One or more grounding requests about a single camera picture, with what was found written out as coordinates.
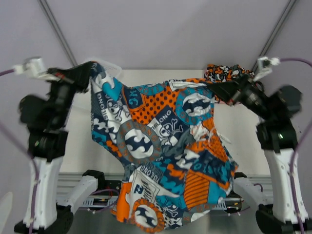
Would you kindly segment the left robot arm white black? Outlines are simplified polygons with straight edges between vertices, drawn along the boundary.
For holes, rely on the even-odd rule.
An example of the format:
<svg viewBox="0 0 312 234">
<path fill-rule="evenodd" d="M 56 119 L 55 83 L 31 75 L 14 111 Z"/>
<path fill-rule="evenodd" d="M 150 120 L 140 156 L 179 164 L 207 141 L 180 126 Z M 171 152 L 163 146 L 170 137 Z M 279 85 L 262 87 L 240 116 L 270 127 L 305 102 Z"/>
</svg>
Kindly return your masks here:
<svg viewBox="0 0 312 234">
<path fill-rule="evenodd" d="M 65 234 L 79 207 L 92 193 L 106 189 L 102 172 L 86 171 L 62 201 L 57 201 L 57 182 L 65 155 L 67 117 L 76 93 L 89 85 L 91 62 L 71 69 L 45 68 L 41 58 L 16 65 L 16 74 L 50 83 L 48 99 L 27 95 L 19 103 L 20 121 L 29 131 L 28 149 L 31 185 L 25 217 L 14 227 L 17 234 Z"/>
</svg>

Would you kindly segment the orange camouflage shorts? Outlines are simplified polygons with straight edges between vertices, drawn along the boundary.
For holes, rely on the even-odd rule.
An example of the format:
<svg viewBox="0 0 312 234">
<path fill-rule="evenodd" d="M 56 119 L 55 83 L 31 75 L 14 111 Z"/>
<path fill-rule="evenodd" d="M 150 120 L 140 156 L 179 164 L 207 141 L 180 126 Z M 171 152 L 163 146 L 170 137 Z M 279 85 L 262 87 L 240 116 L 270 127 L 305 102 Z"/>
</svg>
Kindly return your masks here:
<svg viewBox="0 0 312 234">
<path fill-rule="evenodd" d="M 218 83 L 231 81 L 243 75 L 249 75 L 251 78 L 254 78 L 253 71 L 246 70 L 238 64 L 234 66 L 208 64 L 204 78 L 210 82 Z"/>
</svg>

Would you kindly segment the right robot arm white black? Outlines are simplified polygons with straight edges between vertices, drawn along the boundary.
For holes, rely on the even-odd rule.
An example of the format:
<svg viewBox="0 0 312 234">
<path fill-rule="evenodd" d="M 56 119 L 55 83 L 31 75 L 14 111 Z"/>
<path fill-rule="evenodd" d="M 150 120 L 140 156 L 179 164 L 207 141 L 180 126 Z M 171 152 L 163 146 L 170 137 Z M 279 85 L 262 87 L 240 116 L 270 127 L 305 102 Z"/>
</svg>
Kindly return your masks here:
<svg viewBox="0 0 312 234">
<path fill-rule="evenodd" d="M 270 169 L 273 198 L 267 198 L 246 177 L 224 182 L 223 193 L 240 195 L 255 210 L 257 225 L 264 234 L 310 232 L 312 220 L 302 200 L 297 169 L 302 140 L 297 138 L 291 122 L 301 111 L 301 92 L 284 85 L 268 96 L 246 75 L 208 84 L 208 89 L 224 103 L 241 103 L 261 118 L 256 135 Z"/>
</svg>

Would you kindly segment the blue orange patterned shorts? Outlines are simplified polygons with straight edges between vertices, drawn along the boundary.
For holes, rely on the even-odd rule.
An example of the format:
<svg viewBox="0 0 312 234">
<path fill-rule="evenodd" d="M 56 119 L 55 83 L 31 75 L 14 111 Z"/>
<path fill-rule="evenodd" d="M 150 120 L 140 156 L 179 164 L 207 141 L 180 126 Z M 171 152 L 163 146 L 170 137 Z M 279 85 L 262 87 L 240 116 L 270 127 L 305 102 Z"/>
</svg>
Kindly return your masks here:
<svg viewBox="0 0 312 234">
<path fill-rule="evenodd" d="M 91 64 L 91 134 L 124 177 L 112 213 L 147 233 L 179 228 L 222 202 L 236 162 L 214 124 L 210 76 L 128 87 Z"/>
</svg>

